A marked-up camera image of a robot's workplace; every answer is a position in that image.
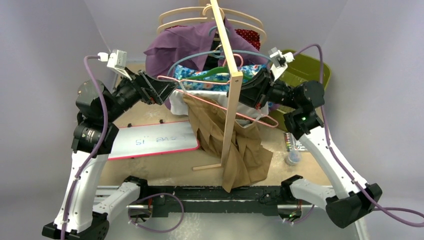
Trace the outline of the pink wire hanger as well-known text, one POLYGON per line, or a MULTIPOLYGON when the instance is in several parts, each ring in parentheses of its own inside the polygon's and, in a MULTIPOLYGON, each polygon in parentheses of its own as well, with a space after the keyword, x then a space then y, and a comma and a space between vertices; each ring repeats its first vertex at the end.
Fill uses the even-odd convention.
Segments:
MULTIPOLYGON (((188 59, 192 59, 192 58, 195 58, 195 57, 198 57, 198 56, 203 56, 203 55, 208 55, 208 54, 212 54, 213 53, 213 51, 204 51, 204 52, 200 52, 200 53, 196 53, 196 54, 192 54, 192 55, 189 55, 189 56, 186 56, 186 57, 183 57, 183 58, 181 58, 180 60, 178 60, 177 62, 175 62, 170 68, 169 68, 169 71, 168 71, 168 75, 170 74, 170 72, 175 68, 175 66, 176 65, 178 65, 180 62, 184 62, 184 61, 186 61, 186 60, 188 60, 188 59)), ((230 60, 234 60, 234 56, 237 56, 239 59, 240 59, 240 63, 242 64, 243 62, 244 62, 244 60, 243 60, 243 58, 239 55, 239 53, 245 53, 245 54, 250 54, 250 55, 254 55, 254 56, 259 56, 259 57, 261 57, 261 58, 264 58, 264 59, 267 59, 268 60, 268 62, 270 62, 271 60, 270 60, 270 57, 269 56, 266 56, 266 55, 264 55, 264 54, 262 54, 262 53, 257 53, 257 52, 252 52, 252 51, 244 51, 244 50, 236 50, 235 51, 235 53, 231 53, 230 54, 230 60)), ((221 110, 224 110, 224 111, 227 111, 228 109, 227 108, 225 108, 225 107, 223 107, 223 106, 221 106, 221 105, 218 105, 218 104, 214 104, 214 103, 212 103, 212 102, 210 102, 210 101, 207 101, 207 100, 205 100, 205 99, 203 99, 203 98, 201 98, 201 97, 199 97, 199 96, 196 96, 196 95, 192 95, 192 94, 190 94, 189 92, 187 92, 187 90, 185 89, 185 86, 183 85, 183 82, 194 82, 194 83, 203 83, 203 84, 209 84, 209 83, 211 83, 211 84, 216 84, 216 85, 229 85, 230 83, 232 83, 233 81, 232 81, 232 77, 230 76, 230 79, 229 79, 229 81, 227 81, 227 82, 210 82, 210 81, 201 81, 201 80, 193 80, 193 79, 176 79, 176 78, 173 78, 173 77, 171 77, 171 76, 168 76, 168 75, 158 75, 157 76, 157 80, 158 81, 161 81, 161 82, 165 82, 165 80, 168 80, 168 81, 171 81, 172 83, 176 83, 177 84, 177 86, 180 86, 180 89, 176 89, 177 91, 179 91, 179 92, 181 92, 181 93, 183 93, 184 95, 187 95, 187 96, 190 96, 190 97, 192 97, 192 98, 194 98, 194 99, 197 99, 197 100, 199 100, 199 101, 201 101, 201 102, 204 102, 204 103, 206 103, 206 104, 209 104, 209 105, 211 105, 211 106, 214 106, 214 107, 217 107, 217 108, 219 108, 219 109, 221 109, 221 110)), ((242 117, 242 118, 244 118, 244 119, 246 119, 246 120, 250 120, 250 121, 252 121, 252 122, 256 122, 256 123, 259 123, 259 124, 261 124, 261 125, 264 125, 264 126, 267 126, 267 127, 270 127, 270 128, 276 128, 276 127, 278 127, 278 125, 279 125, 279 123, 274 119, 274 118, 272 118, 272 117, 270 117, 269 115, 264 115, 263 113, 262 113, 262 111, 261 111, 261 108, 260 109, 255 109, 257 112, 258 112, 258 114, 259 114, 259 116, 257 117, 257 118, 251 118, 251 117, 249 117, 249 116, 247 116, 247 115, 243 115, 243 114, 241 114, 241 113, 238 113, 238 112, 235 112, 235 115, 236 116, 239 116, 239 117, 242 117), (266 123, 266 122, 263 122, 263 121, 261 121, 260 119, 262 118, 262 117, 265 117, 265 118, 268 118, 268 119, 270 119, 272 122, 274 122, 275 123, 275 125, 271 125, 271 124, 268 124, 268 123, 266 123)))

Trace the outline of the tan pleated skirt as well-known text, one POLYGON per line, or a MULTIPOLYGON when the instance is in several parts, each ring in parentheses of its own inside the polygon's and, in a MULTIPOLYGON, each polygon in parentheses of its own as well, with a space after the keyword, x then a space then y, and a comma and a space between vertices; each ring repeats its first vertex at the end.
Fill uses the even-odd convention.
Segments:
MULTIPOLYGON (((221 157, 224 145, 224 126, 191 124, 201 148, 208 154, 221 157)), ((249 186, 267 178, 273 152, 262 145, 258 125, 243 128, 234 123, 229 154, 222 163, 222 188, 230 192, 234 188, 249 186)))

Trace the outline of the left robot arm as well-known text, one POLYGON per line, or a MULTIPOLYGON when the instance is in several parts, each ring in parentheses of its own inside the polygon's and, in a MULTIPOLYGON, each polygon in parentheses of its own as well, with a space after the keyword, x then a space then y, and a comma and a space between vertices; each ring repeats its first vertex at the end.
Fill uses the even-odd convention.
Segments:
POLYGON ((142 70, 130 72, 112 92, 94 78, 80 85, 75 102, 79 111, 71 144, 71 172, 56 218, 42 229, 44 237, 103 240, 126 205, 148 201, 147 181, 129 176, 102 203, 94 204, 100 175, 119 132, 115 120, 139 102, 162 105, 177 86, 174 80, 158 80, 142 70))

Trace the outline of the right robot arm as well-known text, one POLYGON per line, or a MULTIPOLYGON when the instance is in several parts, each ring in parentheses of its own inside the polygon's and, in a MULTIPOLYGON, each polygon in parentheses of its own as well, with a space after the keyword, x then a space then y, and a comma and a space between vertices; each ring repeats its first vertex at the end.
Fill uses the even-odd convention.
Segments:
POLYGON ((281 183, 280 196, 288 204, 303 200, 324 209, 329 219, 344 229, 371 213, 383 192, 378 184, 368 183, 330 139, 327 126, 316 112, 325 103, 324 94, 324 86, 318 81, 292 87, 262 68, 242 84, 239 102, 255 109, 269 102, 292 108, 283 116, 285 127, 312 154, 331 187, 295 175, 281 183))

